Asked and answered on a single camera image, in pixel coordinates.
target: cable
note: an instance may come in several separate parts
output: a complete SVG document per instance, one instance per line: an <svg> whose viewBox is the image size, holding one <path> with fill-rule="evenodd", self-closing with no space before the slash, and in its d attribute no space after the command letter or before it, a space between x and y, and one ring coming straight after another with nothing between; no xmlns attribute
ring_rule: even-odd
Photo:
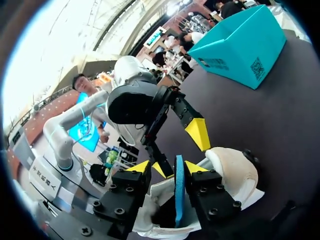
<svg viewBox="0 0 320 240"><path fill-rule="evenodd" d="M96 107L94 108L94 110L93 110L93 111L91 112L91 114L90 114L90 124L89 124L88 131L87 131L81 138L79 138L77 141L75 141L75 142L72 144L72 146L71 146L71 153L72 153L72 155L74 156L74 158L80 163L81 172L82 172L83 175L85 175L86 173L88 173L88 169L85 168L85 166L84 166L84 161L83 161L82 159L78 158L78 157L76 156L76 154L74 153L74 146L75 146L76 143L80 142L86 135L88 135L88 134L90 133L91 125L92 125L92 116L93 116L94 111L97 109L97 107L98 107L98 106L96 106ZM86 118L86 117L85 117L85 113L84 113L84 111L83 111L83 109L82 109L81 107L80 107L80 109L81 109L81 111L82 111L83 120L84 120L84 119Z"/></svg>
<svg viewBox="0 0 320 240"><path fill-rule="evenodd" d="M124 124L123 127L125 128L125 130L127 131L127 133L130 135L130 137L132 138L133 143L129 143L122 135L121 135L121 131L119 129L118 124L112 122L112 125L114 127L114 129L119 133L121 140L128 146L134 147L136 145L136 141L134 139L134 137L131 135L131 133L129 132L127 126Z"/></svg>

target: white label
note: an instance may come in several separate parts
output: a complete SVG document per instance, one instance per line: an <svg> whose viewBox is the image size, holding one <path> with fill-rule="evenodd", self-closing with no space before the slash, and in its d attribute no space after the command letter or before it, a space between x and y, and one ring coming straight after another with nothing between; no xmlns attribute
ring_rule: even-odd
<svg viewBox="0 0 320 240"><path fill-rule="evenodd" d="M31 157L28 157L28 159L27 159L26 161L28 162L29 165L32 164L32 159L31 159Z"/></svg>
<svg viewBox="0 0 320 240"><path fill-rule="evenodd" d="M61 174L43 157L36 157L29 170L30 182L50 201L58 194Z"/></svg>

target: bolt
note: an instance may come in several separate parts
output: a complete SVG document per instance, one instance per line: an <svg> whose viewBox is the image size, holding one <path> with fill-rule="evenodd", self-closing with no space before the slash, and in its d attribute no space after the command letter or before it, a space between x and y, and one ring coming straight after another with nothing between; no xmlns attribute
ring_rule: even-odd
<svg viewBox="0 0 320 240"><path fill-rule="evenodd" d="M244 152L245 152L246 154L248 154L248 155L251 154L251 151L250 151L249 149L245 149Z"/></svg>
<svg viewBox="0 0 320 240"><path fill-rule="evenodd" d="M215 215L218 214L218 209L213 208L213 209L209 210L208 213L209 213L210 216L215 216Z"/></svg>
<svg viewBox="0 0 320 240"><path fill-rule="evenodd" d="M99 209L100 207L101 207L101 202L100 201L94 201L93 202L93 207L95 208L95 209Z"/></svg>
<svg viewBox="0 0 320 240"><path fill-rule="evenodd" d="M117 215L123 215L126 211L123 208L116 208L114 213Z"/></svg>
<svg viewBox="0 0 320 240"><path fill-rule="evenodd" d="M83 236L85 237L89 237L91 234L92 234L92 230L90 227L88 226L83 226L81 229L80 229L80 232Z"/></svg>
<svg viewBox="0 0 320 240"><path fill-rule="evenodd" d="M260 164L259 158L255 157L255 158L253 158L253 160L254 160L254 162L255 162L256 164Z"/></svg>
<svg viewBox="0 0 320 240"><path fill-rule="evenodd" d="M217 189L222 190L225 189L225 186L223 186L222 184L219 184L218 186L216 186Z"/></svg>
<svg viewBox="0 0 320 240"><path fill-rule="evenodd" d="M207 189L205 188L205 187L202 187L202 188L200 188L200 193L206 193L207 192Z"/></svg>
<svg viewBox="0 0 320 240"><path fill-rule="evenodd" d="M133 187L128 186L125 190L126 190L128 193L132 193L135 189L134 189Z"/></svg>
<svg viewBox="0 0 320 240"><path fill-rule="evenodd" d="M234 208L241 208L241 202L240 202L240 201L235 201L235 202L233 203L233 207L234 207Z"/></svg>
<svg viewBox="0 0 320 240"><path fill-rule="evenodd" d="M116 188L117 188L117 185L115 185L115 184L111 184L111 185L110 185L110 189L111 189L111 190L114 190L114 189L116 189Z"/></svg>

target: blue display screen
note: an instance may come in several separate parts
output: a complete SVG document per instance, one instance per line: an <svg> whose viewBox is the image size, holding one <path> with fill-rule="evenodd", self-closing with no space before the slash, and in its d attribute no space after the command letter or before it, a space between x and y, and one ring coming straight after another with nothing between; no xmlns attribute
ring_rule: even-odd
<svg viewBox="0 0 320 240"><path fill-rule="evenodd" d="M86 98L88 98L88 95L86 93L83 93L83 92L80 93L78 100L76 101L76 104L81 103ZM94 122L91 121L90 116L85 117L78 124L70 128L69 136L72 137L75 141L78 141L79 139L82 138L79 141L79 144L81 144L91 152L95 151L100 138L98 134L98 130Z"/></svg>

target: table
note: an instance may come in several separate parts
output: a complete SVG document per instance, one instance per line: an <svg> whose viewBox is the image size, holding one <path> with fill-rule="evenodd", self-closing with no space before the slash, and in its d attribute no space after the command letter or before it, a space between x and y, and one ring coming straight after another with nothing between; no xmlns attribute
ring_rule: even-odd
<svg viewBox="0 0 320 240"><path fill-rule="evenodd" d="M211 146L250 149L269 175L265 196L243 211L244 217L271 218L290 199L308 203L320 182L320 64L309 42L287 39L257 90L201 67L181 85L186 99L206 119ZM180 154L193 163L204 158L172 111L156 143L171 164ZM145 159L148 155L141 150L138 161ZM162 180L152 170L152 183ZM303 211L292 212L289 222L295 223ZM200 234L189 239L199 240Z"/></svg>
<svg viewBox="0 0 320 240"><path fill-rule="evenodd" d="M176 80L179 84L182 84L183 81L181 81L181 79L179 79L175 74L174 74L174 71L178 68L178 66L183 62L185 61L186 63L187 60L183 57L183 56L180 56L178 58L178 60L174 63L174 65L171 67L171 69L168 71L167 75L169 75L170 77L172 77L174 80Z"/></svg>

